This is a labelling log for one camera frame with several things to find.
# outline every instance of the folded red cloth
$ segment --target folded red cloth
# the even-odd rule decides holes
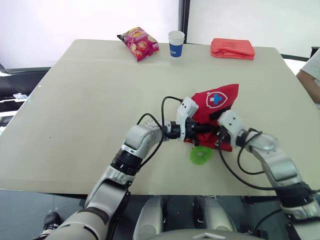
[[[239,84],[230,84],[216,89],[196,93],[192,99],[199,106],[193,115],[193,119],[200,124],[218,126],[217,120],[223,112],[229,110],[238,96]],[[216,149],[218,136],[212,132],[198,134],[197,138],[201,146]],[[229,143],[222,142],[221,149],[231,152]]]
[[[211,55],[216,58],[253,60],[255,50],[248,40],[214,38],[211,42]]]

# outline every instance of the white paper cup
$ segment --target white paper cup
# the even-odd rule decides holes
[[[169,32],[169,47],[170,55],[174,58],[178,58],[182,54],[182,47],[185,41],[185,34],[182,31]]]

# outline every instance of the black cable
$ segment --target black cable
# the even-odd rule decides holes
[[[156,152],[158,151],[158,149],[160,148],[161,144],[163,143],[164,139],[165,139],[165,113],[164,113],[164,105],[165,105],[165,101],[166,99],[174,99],[179,101],[180,103],[183,102],[183,99],[174,97],[174,96],[166,96],[161,103],[161,139],[160,142],[158,143],[158,145],[155,147],[154,151],[150,154],[150,156],[140,165],[140,169],[156,154]]]
[[[162,127],[161,127],[160,123],[157,121],[157,119],[156,119],[151,113],[148,113],[148,112],[145,113],[145,114],[143,114],[143,115],[140,117],[139,121],[138,121],[136,124],[137,124],[137,125],[140,124],[140,122],[142,121],[142,119],[144,119],[145,116],[149,116],[150,118],[152,118],[152,120],[158,125],[158,127],[160,128],[160,130],[162,130]]]
[[[255,228],[253,229],[252,235],[253,235],[253,236],[256,236],[256,235],[257,235],[258,228],[260,227],[260,225],[261,225],[265,220],[267,220],[268,218],[270,218],[272,215],[275,215],[275,214],[277,214],[277,213],[280,213],[281,211],[282,211],[282,209],[278,209],[278,210],[275,210],[275,211],[269,213],[268,215],[264,216],[264,217],[257,223],[257,225],[255,226]]]
[[[258,132],[257,134],[253,135],[252,137],[250,137],[245,143],[244,143],[244,146],[240,149],[239,153],[238,153],[238,156],[237,156],[237,164],[238,164],[238,167],[240,168],[240,170],[242,172],[244,172],[245,174],[248,174],[248,175],[259,175],[259,174],[264,174],[265,172],[264,171],[257,171],[257,172],[250,172],[250,171],[247,171],[245,170],[241,164],[240,164],[240,156],[241,156],[241,153],[242,151],[246,148],[246,146],[248,145],[248,143],[250,141],[252,141],[253,139],[257,138],[258,136],[260,136],[262,134],[262,131]]]
[[[281,187],[265,187],[265,186],[256,186],[256,185],[253,185],[245,180],[243,180],[241,177],[239,177],[231,168],[230,166],[228,165],[227,161],[225,160],[225,157],[224,155],[222,154],[222,150],[221,150],[221,137],[219,137],[218,139],[218,152],[219,152],[219,155],[221,157],[221,160],[223,162],[223,164],[225,165],[225,167],[229,170],[229,172],[236,178],[238,179],[240,182],[242,182],[243,184],[253,188],[253,189],[258,189],[258,190],[265,190],[265,191],[274,191],[274,190],[278,190],[278,189],[282,189]]]

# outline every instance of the table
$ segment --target table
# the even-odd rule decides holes
[[[87,194],[112,161],[127,130],[146,112],[160,118],[164,96],[239,83],[232,107],[246,127],[275,135],[303,179],[319,183],[320,116],[316,106],[275,48],[255,47],[255,60],[214,58],[210,46],[185,44],[181,58],[160,52],[136,62],[121,41],[75,40],[44,76],[0,136],[0,188]],[[178,103],[168,100],[165,118],[176,119]],[[218,152],[205,165],[190,161],[192,145],[165,142],[137,174],[133,194],[274,195],[251,189],[224,167]],[[250,183],[269,186],[264,175],[238,170]],[[260,169],[249,153],[243,167]]]

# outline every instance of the snack bag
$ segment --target snack bag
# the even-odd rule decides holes
[[[132,28],[117,37],[125,43],[138,62],[159,51],[157,40],[140,27]]]

